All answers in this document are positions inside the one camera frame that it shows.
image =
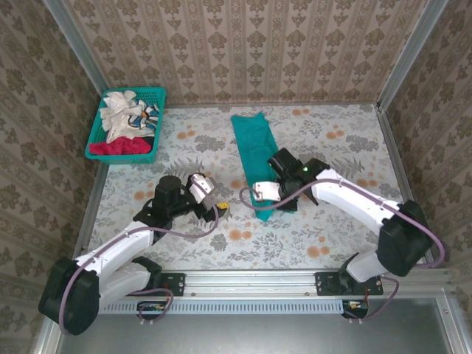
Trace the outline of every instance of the cloth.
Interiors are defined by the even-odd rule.
[[[132,139],[156,134],[159,108],[135,97],[135,92],[127,90],[108,92],[103,99],[107,107],[101,108],[100,114],[103,130],[108,132],[107,143],[121,136]]]
[[[136,155],[149,153],[152,145],[149,145],[143,138],[129,139],[121,136],[110,144],[98,142],[90,144],[88,150],[94,155]]]
[[[248,186],[256,182],[275,180],[275,172],[268,165],[268,160],[279,149],[264,114],[261,112],[252,118],[233,116],[231,121]],[[259,207],[272,205],[271,201],[257,203],[252,195],[251,200],[252,205]],[[256,216],[267,221],[272,212],[273,210],[256,211]]]

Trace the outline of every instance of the patterned wall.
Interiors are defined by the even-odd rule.
[[[373,102],[426,0],[66,0],[110,87],[170,104]]]
[[[387,110],[415,198],[472,319],[472,1],[450,0]]]
[[[98,96],[41,0],[0,1],[0,48],[0,353],[27,353],[94,183]]]

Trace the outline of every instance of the gray floor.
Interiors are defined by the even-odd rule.
[[[432,301],[402,299],[363,324],[340,315],[174,315],[151,326],[109,315],[65,338],[60,353],[451,353],[441,323]]]

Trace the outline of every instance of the floral wallpaper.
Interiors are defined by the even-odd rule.
[[[279,148],[307,162],[316,157],[375,194],[401,201],[374,105],[175,108],[164,111],[156,163],[110,166],[94,231],[95,249],[121,232],[154,196],[164,175],[186,181],[202,172],[215,180],[217,202],[229,202],[218,228],[198,240],[167,235],[145,252],[166,269],[337,268],[374,249],[378,236],[337,206],[307,198],[298,212],[275,211],[266,223],[241,204],[246,183],[232,115],[263,112]],[[173,229],[202,233],[210,225],[191,213]]]
[[[110,87],[168,104],[374,102],[427,0],[65,0]]]
[[[472,1],[448,2],[387,116],[472,324]]]
[[[0,353],[28,353],[94,183],[83,151],[99,97],[42,1],[0,1],[0,48]]]

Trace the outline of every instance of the green towel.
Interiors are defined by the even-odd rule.
[[[233,116],[231,121],[248,186],[251,187],[256,182],[273,181],[276,175],[268,165],[268,160],[279,149],[264,114],[261,112],[252,118]],[[259,207],[272,205],[271,201],[256,203],[252,195],[251,200],[252,205]],[[256,216],[265,222],[272,212],[273,210],[256,211]]]

